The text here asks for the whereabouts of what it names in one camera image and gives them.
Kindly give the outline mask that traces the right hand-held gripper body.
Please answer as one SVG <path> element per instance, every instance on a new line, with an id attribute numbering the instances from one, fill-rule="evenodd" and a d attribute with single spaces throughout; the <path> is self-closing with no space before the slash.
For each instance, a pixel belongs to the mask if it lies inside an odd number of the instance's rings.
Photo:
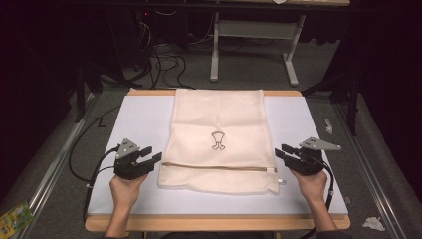
<path id="1" fill-rule="evenodd" d="M 327 168 L 327 164 L 322 158 L 324 150 L 341 150 L 341 146 L 333 144 L 319 138 L 309 137 L 300 143 L 298 155 L 293 154 L 293 165 L 289 167 L 297 173 L 308 176 L 318 174 Z"/>

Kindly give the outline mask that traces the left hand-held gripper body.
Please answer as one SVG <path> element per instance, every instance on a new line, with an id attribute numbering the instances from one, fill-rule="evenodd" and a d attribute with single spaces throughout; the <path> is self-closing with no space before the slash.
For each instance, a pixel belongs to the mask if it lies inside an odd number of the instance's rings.
<path id="1" fill-rule="evenodd" d="M 140 157 L 145 157 L 145 152 L 137 144 L 125 138 L 115 156 L 114 174 L 126 180 L 134 180 L 144 176 L 147 171 L 137 162 Z"/>

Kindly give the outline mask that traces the cream mesh laundry bag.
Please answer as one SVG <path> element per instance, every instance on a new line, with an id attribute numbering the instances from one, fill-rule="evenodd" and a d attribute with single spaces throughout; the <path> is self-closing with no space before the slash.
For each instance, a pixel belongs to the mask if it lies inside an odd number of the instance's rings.
<path id="1" fill-rule="evenodd" d="M 158 183 L 224 194 L 279 191 L 264 92 L 178 90 Z"/>

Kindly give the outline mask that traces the person's left hand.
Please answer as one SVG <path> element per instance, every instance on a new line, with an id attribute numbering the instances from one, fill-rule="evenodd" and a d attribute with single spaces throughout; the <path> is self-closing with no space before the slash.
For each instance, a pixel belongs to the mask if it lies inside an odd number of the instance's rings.
<path id="1" fill-rule="evenodd" d="M 143 175 L 137 179 L 126 180 L 115 175 L 109 183 L 114 209 L 130 210 L 139 196 L 140 186 L 147 178 Z"/>

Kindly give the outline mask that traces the person's right hand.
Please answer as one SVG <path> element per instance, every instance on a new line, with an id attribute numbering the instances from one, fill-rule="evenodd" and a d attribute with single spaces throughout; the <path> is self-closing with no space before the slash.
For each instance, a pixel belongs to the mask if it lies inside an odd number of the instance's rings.
<path id="1" fill-rule="evenodd" d="M 303 176 L 292 170 L 292 175 L 298 181 L 300 192 L 308 204 L 324 204 L 327 175 L 323 171 L 315 175 Z"/>

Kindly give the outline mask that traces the white table mat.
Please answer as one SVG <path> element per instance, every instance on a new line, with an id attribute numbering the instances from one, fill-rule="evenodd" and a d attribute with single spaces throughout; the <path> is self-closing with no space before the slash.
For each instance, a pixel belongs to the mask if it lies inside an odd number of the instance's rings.
<path id="1" fill-rule="evenodd" d="M 173 96 L 126 96 L 118 113 L 107 148 L 128 138 L 138 146 L 150 146 L 155 153 L 166 149 L 170 136 Z M 273 148 L 283 144 L 297 147 L 309 137 L 317 137 L 317 129 L 303 97 L 266 96 L 268 124 Z M 133 215 L 307 215 L 310 213 L 297 180 L 276 160 L 280 192 L 228 195 L 185 189 L 169 189 L 158 185 L 158 172 L 149 173 L 140 187 L 133 206 Z"/>

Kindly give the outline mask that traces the black stand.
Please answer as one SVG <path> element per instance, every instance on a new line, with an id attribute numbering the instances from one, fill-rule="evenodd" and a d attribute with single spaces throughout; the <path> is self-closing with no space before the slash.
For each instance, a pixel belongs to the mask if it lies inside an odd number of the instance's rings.
<path id="1" fill-rule="evenodd" d="M 86 113 L 85 87 L 91 93 L 101 93 L 103 85 L 98 67 L 87 55 L 78 52 L 78 68 L 76 77 L 77 116 L 75 122 L 80 122 Z"/>
<path id="2" fill-rule="evenodd" d="M 346 125 L 351 134 L 356 135 L 355 118 L 358 112 L 357 98 L 361 75 L 362 69 L 360 66 L 350 65 L 345 71 L 301 91 L 301 94 L 307 97 L 315 92 L 331 89 L 329 98 L 332 103 L 347 102 Z"/>

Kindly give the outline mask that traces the wooden table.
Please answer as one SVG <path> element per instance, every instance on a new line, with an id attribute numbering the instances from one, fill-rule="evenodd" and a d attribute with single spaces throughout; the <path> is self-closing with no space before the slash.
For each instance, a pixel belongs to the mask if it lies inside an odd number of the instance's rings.
<path id="1" fill-rule="evenodd" d="M 131 90 L 128 96 L 173 96 L 173 90 Z M 265 97 L 303 97 L 298 91 L 265 91 Z M 311 229 L 307 215 L 133 215 L 130 231 L 283 231 Z"/>

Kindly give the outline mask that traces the crumpled white tissue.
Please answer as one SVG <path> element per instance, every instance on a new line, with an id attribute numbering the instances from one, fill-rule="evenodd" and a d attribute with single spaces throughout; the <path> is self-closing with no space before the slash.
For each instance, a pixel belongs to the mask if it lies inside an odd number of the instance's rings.
<path id="1" fill-rule="evenodd" d="M 377 231 L 385 231 L 385 227 L 382 225 L 379 217 L 368 217 L 363 222 L 362 226 L 364 228 L 370 228 Z"/>

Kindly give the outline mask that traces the green printed packet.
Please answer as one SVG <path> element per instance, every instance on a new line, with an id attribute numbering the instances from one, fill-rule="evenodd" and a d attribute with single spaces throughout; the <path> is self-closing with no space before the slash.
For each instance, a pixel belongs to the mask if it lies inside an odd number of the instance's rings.
<path id="1" fill-rule="evenodd" d="M 19 203 L 0 217 L 0 239 L 10 239 L 34 220 L 26 201 Z"/>

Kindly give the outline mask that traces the metal floor rail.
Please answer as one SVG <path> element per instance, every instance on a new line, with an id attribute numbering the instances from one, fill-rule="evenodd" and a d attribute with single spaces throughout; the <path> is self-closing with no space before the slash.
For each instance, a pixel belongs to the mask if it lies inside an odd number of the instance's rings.
<path id="1" fill-rule="evenodd" d="M 380 212 L 380 216 L 384 222 L 386 230 L 391 236 L 391 239 L 407 239 L 407 236 L 405 235 L 404 230 L 397 219 L 396 213 L 392 208 L 390 200 L 386 196 L 384 190 L 381 188 L 381 185 L 370 166 L 368 158 L 366 157 L 357 136 L 352 133 L 347 124 L 346 114 L 342 106 L 339 104 L 333 104 L 332 107 L 337 117 L 339 118 L 342 127 L 346 131 L 347 137 L 349 138 L 353 150 L 357 155 L 357 162 L 360 171 L 363 173 L 364 180 L 371 193 L 374 203 Z"/>
<path id="2" fill-rule="evenodd" d="M 66 138 L 63 146 L 61 147 L 58 155 L 51 162 L 46 174 L 40 182 L 37 190 L 35 191 L 32 199 L 29 202 L 30 210 L 33 213 L 34 219 L 24 229 L 13 236 L 11 239 L 28 239 L 35 223 L 38 220 L 45 204 L 47 203 L 64 167 L 66 160 L 70 154 L 71 146 L 76 141 L 77 136 L 82 131 L 86 122 L 87 114 L 91 111 L 92 107 L 96 104 L 99 94 L 89 93 L 88 97 L 84 100 L 86 104 L 85 112 L 79 122 L 74 122 L 72 130 Z"/>

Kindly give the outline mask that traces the white metal desk frame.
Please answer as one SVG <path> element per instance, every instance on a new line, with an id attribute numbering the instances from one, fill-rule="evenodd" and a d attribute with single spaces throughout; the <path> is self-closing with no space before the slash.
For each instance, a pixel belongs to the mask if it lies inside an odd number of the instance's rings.
<path id="1" fill-rule="evenodd" d="M 304 27 L 305 20 L 305 15 L 300 15 L 299 19 L 295 23 L 221 20 L 219 18 L 219 14 L 215 13 L 210 81 L 217 82 L 219 78 L 219 39 L 221 37 L 289 40 L 290 48 L 282 55 L 282 57 L 290 85 L 292 87 L 296 87 L 299 84 L 299 80 L 297 78 L 292 59 Z"/>

